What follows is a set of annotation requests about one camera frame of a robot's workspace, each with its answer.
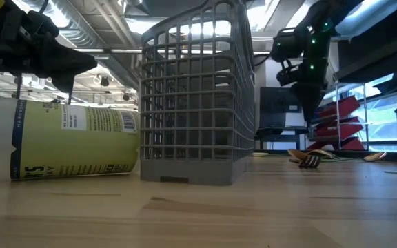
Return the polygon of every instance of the red shelf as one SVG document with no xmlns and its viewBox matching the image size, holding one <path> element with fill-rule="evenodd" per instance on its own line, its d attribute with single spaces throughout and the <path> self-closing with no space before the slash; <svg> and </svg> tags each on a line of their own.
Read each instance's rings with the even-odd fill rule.
<svg viewBox="0 0 397 248">
<path fill-rule="evenodd" d="M 356 100 L 355 96 L 347 97 L 339 101 L 339 116 L 344 118 L 349 116 L 353 111 L 360 107 L 360 103 Z M 324 121 L 336 120 L 336 102 L 331 102 L 327 105 L 321 106 L 316 110 L 316 117 L 312 123 L 320 123 Z"/>
<path fill-rule="evenodd" d="M 359 122 L 358 117 L 347 118 L 340 120 L 340 137 L 341 140 L 345 140 L 351 135 L 361 131 L 363 129 L 362 125 L 347 125 L 347 123 L 357 123 Z M 321 123 L 315 127 L 314 137 L 311 141 L 337 141 L 338 140 L 338 127 L 336 121 L 330 121 L 328 123 Z"/>
</svg>

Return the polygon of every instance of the barcode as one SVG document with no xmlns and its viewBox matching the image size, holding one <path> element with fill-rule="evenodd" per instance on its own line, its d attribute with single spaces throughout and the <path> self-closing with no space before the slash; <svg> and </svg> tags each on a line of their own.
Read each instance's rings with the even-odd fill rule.
<svg viewBox="0 0 397 248">
<path fill-rule="evenodd" d="M 123 121 L 123 131 L 136 131 L 136 123 L 134 117 L 129 112 L 121 112 Z"/>
</svg>

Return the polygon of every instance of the wire basket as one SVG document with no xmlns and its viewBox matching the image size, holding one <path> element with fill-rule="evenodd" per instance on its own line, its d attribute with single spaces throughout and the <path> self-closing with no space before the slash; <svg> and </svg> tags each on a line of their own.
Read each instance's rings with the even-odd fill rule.
<svg viewBox="0 0 397 248">
<path fill-rule="evenodd" d="M 254 149 L 244 1 L 207 0 L 142 37 L 141 178 L 230 185 Z"/>
</svg>

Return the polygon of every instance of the cylindrical container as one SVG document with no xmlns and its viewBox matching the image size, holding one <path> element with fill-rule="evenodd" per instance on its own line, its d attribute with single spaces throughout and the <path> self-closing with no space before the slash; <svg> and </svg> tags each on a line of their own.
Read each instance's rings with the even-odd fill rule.
<svg viewBox="0 0 397 248">
<path fill-rule="evenodd" d="M 131 172 L 135 112 L 0 99 L 0 180 Z"/>
</svg>

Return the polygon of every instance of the cable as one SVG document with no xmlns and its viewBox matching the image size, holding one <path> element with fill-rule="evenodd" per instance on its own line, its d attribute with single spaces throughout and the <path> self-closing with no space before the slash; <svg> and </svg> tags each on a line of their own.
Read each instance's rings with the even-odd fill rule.
<svg viewBox="0 0 397 248">
<path fill-rule="evenodd" d="M 47 8 L 47 5 L 48 5 L 48 0 L 44 0 L 44 3 L 42 3 L 42 7 L 39 10 L 39 14 L 44 13 L 45 9 Z"/>
<path fill-rule="evenodd" d="M 262 56 L 265 56 L 265 58 L 264 58 L 262 61 L 256 63 L 254 66 L 259 66 L 259 65 L 261 65 L 262 63 L 266 62 L 266 60 L 272 56 L 272 51 L 270 51 L 269 54 L 257 54 L 257 55 L 254 55 L 254 59 L 255 59 L 255 58 L 262 57 Z"/>
</svg>

